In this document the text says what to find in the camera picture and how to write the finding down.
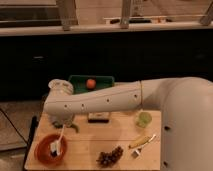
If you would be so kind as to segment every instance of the bowl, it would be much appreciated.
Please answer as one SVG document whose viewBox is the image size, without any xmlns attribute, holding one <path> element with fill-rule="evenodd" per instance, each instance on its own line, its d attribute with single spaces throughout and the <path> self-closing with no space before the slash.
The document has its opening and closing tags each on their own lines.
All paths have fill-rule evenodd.
<svg viewBox="0 0 213 171">
<path fill-rule="evenodd" d="M 44 137 L 36 146 L 34 155 L 35 158 L 44 165 L 59 165 L 67 151 L 67 140 L 63 136 L 61 139 L 61 154 L 53 156 L 50 151 L 50 144 L 57 140 L 60 134 L 50 134 Z"/>
</svg>

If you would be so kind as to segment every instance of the bunch of grapes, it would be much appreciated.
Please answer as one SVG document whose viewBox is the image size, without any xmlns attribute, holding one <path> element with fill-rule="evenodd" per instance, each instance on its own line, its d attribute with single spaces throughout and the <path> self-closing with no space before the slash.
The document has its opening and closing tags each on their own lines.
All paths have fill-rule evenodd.
<svg viewBox="0 0 213 171">
<path fill-rule="evenodd" d="M 112 166 L 121 158 L 122 155 L 123 149 L 118 146 L 110 153 L 101 152 L 97 162 L 102 167 Z"/>
</svg>

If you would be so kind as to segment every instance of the floor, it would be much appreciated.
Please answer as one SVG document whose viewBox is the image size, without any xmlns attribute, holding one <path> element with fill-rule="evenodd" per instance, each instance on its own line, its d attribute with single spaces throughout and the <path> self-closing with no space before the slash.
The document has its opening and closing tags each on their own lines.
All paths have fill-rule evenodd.
<svg viewBox="0 0 213 171">
<path fill-rule="evenodd" d="M 42 101 L 0 102 L 0 170 L 22 171 L 26 152 L 26 143 L 3 113 L 27 141 L 32 117 L 39 120 L 42 106 Z"/>
</svg>

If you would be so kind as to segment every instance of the wooden table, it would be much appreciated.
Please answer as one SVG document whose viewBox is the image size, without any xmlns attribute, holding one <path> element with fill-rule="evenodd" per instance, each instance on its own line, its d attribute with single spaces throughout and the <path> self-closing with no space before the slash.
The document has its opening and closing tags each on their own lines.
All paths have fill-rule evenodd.
<svg viewBox="0 0 213 171">
<path fill-rule="evenodd" d="M 101 151 L 110 152 L 115 147 L 124 149 L 121 159 L 107 170 L 160 170 L 160 130 L 161 113 L 149 111 L 152 122 L 146 128 L 135 124 L 137 111 L 112 112 L 109 123 L 88 123 L 87 115 L 76 115 L 74 123 L 79 125 L 80 131 L 65 129 L 68 141 L 68 151 L 61 165 L 51 168 L 42 165 L 34 157 L 34 150 L 38 142 L 48 134 L 60 133 L 49 122 L 47 114 L 42 114 L 32 146 L 30 148 L 25 168 L 27 170 L 101 170 L 96 162 Z M 139 157 L 133 159 L 132 150 L 128 149 L 129 143 L 139 135 L 157 138 L 148 144 Z"/>
</svg>

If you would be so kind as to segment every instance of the green tray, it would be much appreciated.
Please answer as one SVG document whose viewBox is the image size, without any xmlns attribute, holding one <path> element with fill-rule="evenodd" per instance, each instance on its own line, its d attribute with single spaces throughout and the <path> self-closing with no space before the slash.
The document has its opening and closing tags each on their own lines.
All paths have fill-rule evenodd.
<svg viewBox="0 0 213 171">
<path fill-rule="evenodd" d="M 93 90 L 86 88 L 86 81 L 90 78 L 96 80 L 96 87 Z M 80 94 L 112 87 L 115 81 L 113 76 L 71 75 L 69 82 L 73 85 L 74 94 Z"/>
</svg>

